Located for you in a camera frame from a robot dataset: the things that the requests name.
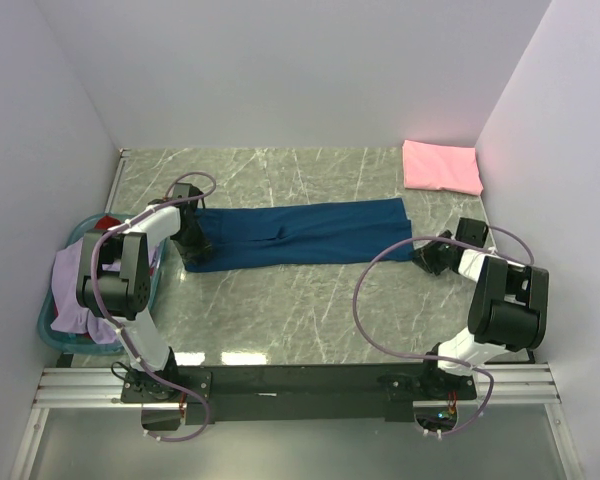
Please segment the blue t shirt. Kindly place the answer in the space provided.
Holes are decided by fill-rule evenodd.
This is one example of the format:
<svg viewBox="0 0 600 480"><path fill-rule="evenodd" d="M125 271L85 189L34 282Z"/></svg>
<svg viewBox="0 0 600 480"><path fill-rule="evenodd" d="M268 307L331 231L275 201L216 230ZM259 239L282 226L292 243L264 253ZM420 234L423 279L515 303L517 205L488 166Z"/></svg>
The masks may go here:
<svg viewBox="0 0 600 480"><path fill-rule="evenodd" d="M412 236L400 198L270 208L207 209L199 217L211 244L208 259L187 262L192 273L277 265L371 261Z"/></svg>

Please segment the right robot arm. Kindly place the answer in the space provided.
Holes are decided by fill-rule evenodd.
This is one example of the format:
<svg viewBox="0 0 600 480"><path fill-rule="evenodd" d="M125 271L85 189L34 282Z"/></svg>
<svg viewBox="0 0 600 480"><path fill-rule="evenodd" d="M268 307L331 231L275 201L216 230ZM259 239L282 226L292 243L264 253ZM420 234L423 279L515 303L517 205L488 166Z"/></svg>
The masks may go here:
<svg viewBox="0 0 600 480"><path fill-rule="evenodd" d="M463 219L455 233L414 250L412 261L433 275L450 270L475 282L467 326L430 352L414 388L432 399L469 388L471 368L507 352L533 350L546 333L549 272L529 263L485 253L490 227Z"/></svg>

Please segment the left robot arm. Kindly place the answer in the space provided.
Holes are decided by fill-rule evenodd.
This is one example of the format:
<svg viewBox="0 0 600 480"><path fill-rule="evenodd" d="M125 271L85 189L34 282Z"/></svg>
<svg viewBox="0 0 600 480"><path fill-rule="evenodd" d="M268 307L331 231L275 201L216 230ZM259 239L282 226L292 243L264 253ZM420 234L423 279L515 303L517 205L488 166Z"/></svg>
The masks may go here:
<svg viewBox="0 0 600 480"><path fill-rule="evenodd" d="M173 349L159 334L149 311L149 251L170 239L184 259L206 259L210 243L197 218L196 200L152 204L110 229L91 229L83 236L77 273L80 306L113 330L129 359L125 381L166 402L182 385Z"/></svg>

